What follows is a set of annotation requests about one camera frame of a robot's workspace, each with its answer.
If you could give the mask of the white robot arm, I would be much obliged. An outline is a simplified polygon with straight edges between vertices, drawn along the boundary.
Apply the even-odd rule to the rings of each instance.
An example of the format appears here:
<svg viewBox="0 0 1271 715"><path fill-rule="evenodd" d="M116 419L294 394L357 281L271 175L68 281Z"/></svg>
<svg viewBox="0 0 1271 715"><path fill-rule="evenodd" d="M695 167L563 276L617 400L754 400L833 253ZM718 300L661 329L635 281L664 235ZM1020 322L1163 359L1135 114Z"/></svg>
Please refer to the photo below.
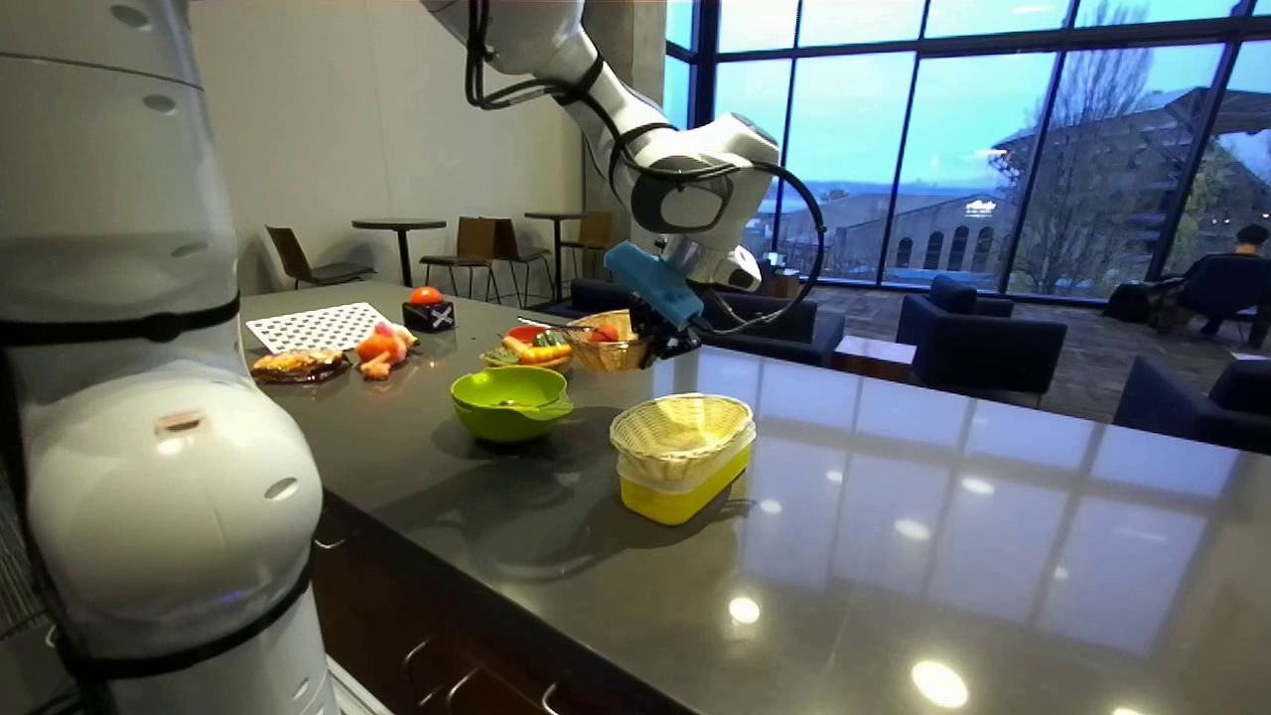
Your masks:
<svg viewBox="0 0 1271 715"><path fill-rule="evenodd" d="M186 0L0 0L6 457L90 715L341 715Z"/></svg>

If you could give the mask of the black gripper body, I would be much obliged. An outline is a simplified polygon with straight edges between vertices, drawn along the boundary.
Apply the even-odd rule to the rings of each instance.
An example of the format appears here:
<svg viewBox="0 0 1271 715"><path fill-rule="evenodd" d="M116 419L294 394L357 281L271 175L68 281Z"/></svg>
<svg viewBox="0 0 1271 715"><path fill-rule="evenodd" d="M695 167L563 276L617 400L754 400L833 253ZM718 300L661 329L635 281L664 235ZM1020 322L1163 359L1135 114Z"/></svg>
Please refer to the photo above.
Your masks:
<svg viewBox="0 0 1271 715"><path fill-rule="evenodd" d="M644 300L632 301L632 325L644 342L648 360L678 359L703 346L703 339L692 325L674 329Z"/></svg>

